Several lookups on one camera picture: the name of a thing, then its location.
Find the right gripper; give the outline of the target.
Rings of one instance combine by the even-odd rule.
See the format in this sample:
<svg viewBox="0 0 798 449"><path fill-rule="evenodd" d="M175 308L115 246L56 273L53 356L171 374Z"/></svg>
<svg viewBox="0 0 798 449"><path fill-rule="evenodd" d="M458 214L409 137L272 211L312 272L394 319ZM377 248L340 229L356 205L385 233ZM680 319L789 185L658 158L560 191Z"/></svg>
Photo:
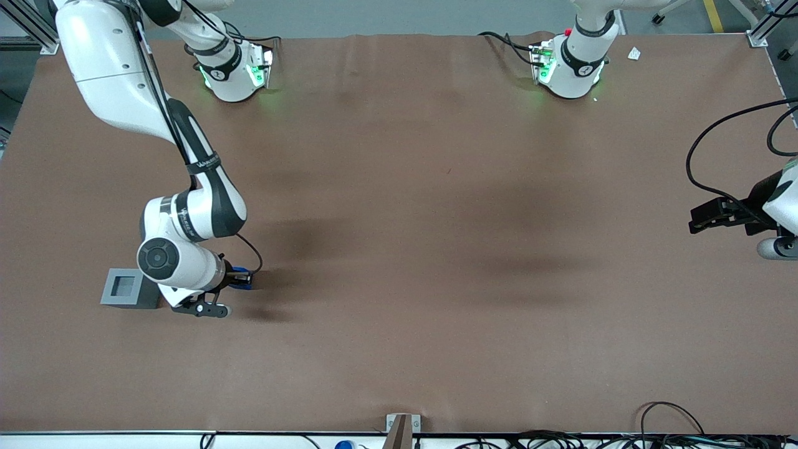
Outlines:
<svg viewBox="0 0 798 449"><path fill-rule="evenodd" d="M244 267L231 267L227 275L231 278L250 278L253 273ZM163 298L176 310L226 310L225 306L216 303L223 288L252 290L252 284L229 284L224 274L173 274L163 279L159 276L158 287Z"/></svg>

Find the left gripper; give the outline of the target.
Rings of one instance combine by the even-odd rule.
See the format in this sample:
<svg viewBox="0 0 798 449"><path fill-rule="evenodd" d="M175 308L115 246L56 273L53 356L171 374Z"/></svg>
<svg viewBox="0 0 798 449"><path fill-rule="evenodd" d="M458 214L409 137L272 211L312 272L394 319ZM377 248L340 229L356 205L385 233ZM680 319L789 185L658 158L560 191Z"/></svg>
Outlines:
<svg viewBox="0 0 798 449"><path fill-rule="evenodd" d="M781 171L756 183L746 206L756 214L748 216L728 197L715 197L691 210L690 234L710 228L745 226L746 234L754 236L767 230L797 234L797 159L790 159Z"/></svg>

